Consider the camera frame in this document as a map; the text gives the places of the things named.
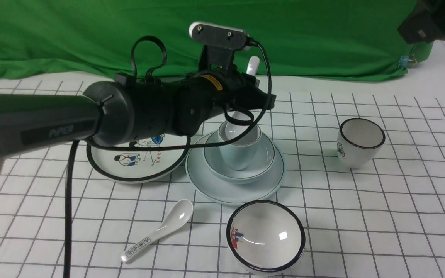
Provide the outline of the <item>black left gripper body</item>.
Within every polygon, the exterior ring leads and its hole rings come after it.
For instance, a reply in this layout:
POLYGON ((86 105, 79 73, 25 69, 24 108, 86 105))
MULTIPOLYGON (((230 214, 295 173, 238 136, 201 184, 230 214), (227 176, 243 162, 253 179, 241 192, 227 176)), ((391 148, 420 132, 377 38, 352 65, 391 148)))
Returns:
POLYGON ((262 91, 257 82, 238 71, 229 78, 207 71, 176 81, 174 134, 193 136, 203 122, 231 110, 273 109, 276 95, 262 91))

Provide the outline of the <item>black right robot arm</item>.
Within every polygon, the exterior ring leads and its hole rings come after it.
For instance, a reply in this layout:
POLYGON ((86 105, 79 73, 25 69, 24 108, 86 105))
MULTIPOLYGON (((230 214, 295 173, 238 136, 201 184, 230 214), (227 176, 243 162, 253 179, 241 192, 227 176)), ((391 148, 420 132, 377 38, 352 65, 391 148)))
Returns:
POLYGON ((445 0, 418 0, 397 31, 407 44, 445 42, 445 0))

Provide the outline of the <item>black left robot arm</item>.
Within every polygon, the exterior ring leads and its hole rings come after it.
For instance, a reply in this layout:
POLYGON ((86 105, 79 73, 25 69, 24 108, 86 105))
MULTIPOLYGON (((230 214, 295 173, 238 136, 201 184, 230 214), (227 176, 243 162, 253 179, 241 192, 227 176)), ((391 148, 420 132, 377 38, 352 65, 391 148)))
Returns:
POLYGON ((265 93, 251 75, 203 71, 172 82, 98 81, 81 95, 0 94, 0 174, 10 157, 69 141, 120 150, 161 134, 190 138, 231 110, 265 113, 276 99, 271 81, 265 93))

